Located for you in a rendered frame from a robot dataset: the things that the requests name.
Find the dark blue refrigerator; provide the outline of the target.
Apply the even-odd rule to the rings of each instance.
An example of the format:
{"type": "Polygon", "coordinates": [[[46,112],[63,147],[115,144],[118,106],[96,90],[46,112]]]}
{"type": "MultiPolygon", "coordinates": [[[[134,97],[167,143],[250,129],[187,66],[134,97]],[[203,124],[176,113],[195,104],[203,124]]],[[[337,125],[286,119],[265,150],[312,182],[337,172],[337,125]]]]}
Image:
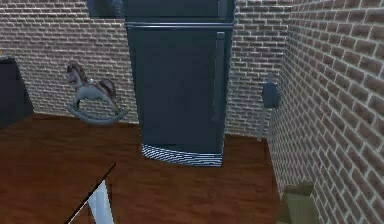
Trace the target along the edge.
{"type": "Polygon", "coordinates": [[[142,154],[188,166],[223,161],[236,0],[123,0],[142,154]],[[225,33],[220,116],[213,120],[215,53],[225,33]]]}

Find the grey rocking horse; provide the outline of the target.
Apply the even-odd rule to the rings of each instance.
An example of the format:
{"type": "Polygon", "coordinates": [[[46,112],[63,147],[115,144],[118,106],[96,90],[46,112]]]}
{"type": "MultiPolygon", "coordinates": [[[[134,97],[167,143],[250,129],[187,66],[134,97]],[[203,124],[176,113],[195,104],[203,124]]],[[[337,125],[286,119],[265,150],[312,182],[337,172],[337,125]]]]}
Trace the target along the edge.
{"type": "Polygon", "coordinates": [[[122,120],[127,115],[129,110],[119,107],[116,87],[110,79],[103,78],[97,82],[88,79],[84,69],[76,61],[68,62],[66,72],[68,82],[75,91],[72,102],[66,106],[66,109],[76,118],[92,125],[110,125],[122,120]],[[80,102],[84,99],[106,102],[115,115],[109,118],[99,118],[83,112],[80,109],[80,102]]]}

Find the dark window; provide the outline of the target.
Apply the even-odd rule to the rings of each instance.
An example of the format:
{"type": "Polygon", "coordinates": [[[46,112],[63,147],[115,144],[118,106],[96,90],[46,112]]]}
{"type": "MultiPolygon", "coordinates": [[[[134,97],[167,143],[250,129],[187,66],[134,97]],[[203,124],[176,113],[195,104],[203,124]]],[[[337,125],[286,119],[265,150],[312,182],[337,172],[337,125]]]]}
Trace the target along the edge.
{"type": "Polygon", "coordinates": [[[91,18],[119,19],[123,17],[122,0],[86,0],[91,18]]]}

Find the olive green box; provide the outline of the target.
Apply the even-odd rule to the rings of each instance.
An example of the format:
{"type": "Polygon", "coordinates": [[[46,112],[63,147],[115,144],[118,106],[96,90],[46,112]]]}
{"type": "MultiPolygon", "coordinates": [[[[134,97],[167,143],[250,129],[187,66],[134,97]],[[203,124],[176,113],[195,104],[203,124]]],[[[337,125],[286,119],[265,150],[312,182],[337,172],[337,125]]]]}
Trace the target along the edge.
{"type": "Polygon", "coordinates": [[[280,201],[275,224],[320,224],[319,213],[311,197],[312,182],[287,185],[280,201]]]}

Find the brown wooden table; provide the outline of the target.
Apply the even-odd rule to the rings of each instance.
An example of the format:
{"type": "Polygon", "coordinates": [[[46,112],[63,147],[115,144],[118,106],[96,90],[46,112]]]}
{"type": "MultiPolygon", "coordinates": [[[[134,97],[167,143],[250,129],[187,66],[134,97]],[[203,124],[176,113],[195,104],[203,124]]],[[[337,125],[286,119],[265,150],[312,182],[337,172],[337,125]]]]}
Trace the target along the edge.
{"type": "Polygon", "coordinates": [[[0,129],[0,224],[74,224],[84,206],[96,224],[114,224],[106,178],[116,163],[90,145],[53,120],[0,129]]]}

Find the black cabinet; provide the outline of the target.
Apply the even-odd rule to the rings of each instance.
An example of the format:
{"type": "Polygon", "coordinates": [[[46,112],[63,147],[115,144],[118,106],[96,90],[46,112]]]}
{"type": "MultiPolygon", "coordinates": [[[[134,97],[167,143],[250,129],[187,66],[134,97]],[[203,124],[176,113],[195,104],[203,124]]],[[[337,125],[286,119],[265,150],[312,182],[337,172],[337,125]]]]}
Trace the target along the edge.
{"type": "Polygon", "coordinates": [[[33,104],[13,57],[0,57],[0,129],[33,114],[33,104]]]}

